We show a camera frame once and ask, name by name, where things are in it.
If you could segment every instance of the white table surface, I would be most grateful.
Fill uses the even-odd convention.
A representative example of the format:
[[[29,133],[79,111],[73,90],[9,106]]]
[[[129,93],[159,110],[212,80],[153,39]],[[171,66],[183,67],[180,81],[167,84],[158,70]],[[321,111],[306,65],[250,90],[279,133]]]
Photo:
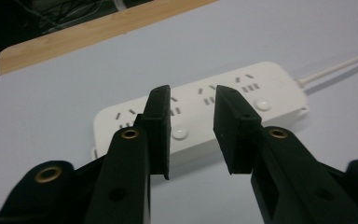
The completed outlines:
[[[90,161],[105,107],[253,63],[301,77],[358,55],[358,0],[220,0],[0,77],[0,207],[38,163]],[[358,65],[306,87],[310,114],[290,129],[317,160],[358,159]],[[221,153],[152,178],[152,223],[263,223],[250,176]]]

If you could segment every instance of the power strip switch button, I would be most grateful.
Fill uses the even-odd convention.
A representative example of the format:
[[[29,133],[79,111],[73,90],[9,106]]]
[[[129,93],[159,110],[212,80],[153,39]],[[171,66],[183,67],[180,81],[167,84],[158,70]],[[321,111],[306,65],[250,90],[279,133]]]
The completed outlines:
[[[259,98],[255,100],[255,108],[261,111],[269,111],[271,109],[271,104],[266,98]]]
[[[184,140],[188,135],[188,130],[183,125],[172,127],[172,137],[176,140]]]

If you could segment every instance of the wooden surface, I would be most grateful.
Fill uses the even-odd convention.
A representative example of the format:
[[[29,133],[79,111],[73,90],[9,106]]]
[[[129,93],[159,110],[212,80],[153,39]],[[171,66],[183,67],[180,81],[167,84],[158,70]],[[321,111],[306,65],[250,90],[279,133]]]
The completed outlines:
[[[0,76],[215,1],[155,0],[11,46],[0,53]]]

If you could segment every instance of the electrical outlet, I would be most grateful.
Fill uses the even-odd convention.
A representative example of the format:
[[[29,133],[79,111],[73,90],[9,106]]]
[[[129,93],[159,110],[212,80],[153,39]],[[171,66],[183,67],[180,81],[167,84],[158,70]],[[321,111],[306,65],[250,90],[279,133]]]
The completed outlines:
[[[171,89],[171,165],[206,155],[219,147],[213,133],[217,85],[239,91],[264,126],[290,125],[308,112],[304,92],[276,63],[257,63]],[[143,113],[146,97],[102,110],[94,120],[93,159],[106,154],[113,134]]]

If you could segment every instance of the screw hole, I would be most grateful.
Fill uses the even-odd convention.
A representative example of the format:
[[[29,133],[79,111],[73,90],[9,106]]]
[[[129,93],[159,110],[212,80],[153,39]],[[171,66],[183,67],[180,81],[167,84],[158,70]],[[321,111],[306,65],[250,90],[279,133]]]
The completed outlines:
[[[276,138],[286,138],[287,137],[287,133],[280,129],[271,129],[271,130],[269,130],[269,134],[271,134],[271,136],[276,137]]]
[[[123,188],[113,189],[109,194],[109,199],[113,202],[120,202],[127,196],[127,191]]]
[[[34,177],[34,181],[39,184],[45,184],[57,179],[61,174],[62,169],[60,166],[51,166],[37,173],[37,175]]]
[[[126,139],[132,139],[132,138],[137,137],[138,135],[139,135],[138,130],[128,129],[121,134],[121,137],[126,138]]]
[[[327,189],[316,189],[315,194],[323,200],[332,201],[334,199],[334,195]]]

